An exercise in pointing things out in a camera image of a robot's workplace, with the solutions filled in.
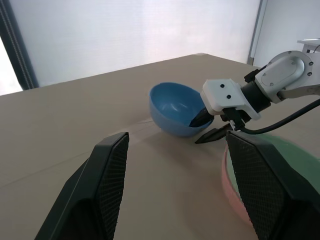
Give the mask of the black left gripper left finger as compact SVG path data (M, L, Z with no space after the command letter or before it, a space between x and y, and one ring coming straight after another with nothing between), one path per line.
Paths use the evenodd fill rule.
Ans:
M37 240L112 240L122 202L129 133L97 143L65 182Z

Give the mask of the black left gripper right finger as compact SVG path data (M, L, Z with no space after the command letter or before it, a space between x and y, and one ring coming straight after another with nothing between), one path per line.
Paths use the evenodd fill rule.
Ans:
M239 196L260 240L320 237L320 161L268 134L226 134Z

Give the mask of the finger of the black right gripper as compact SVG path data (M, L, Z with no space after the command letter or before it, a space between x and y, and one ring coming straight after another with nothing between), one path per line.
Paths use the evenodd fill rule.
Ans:
M203 108L190 122L189 127L198 128L213 120L211 115L206 108Z
M210 131L203 134L198 140L196 140L195 144L205 144L218 141L226 136L227 131L232 130L233 129L229 123L220 128L213 128Z

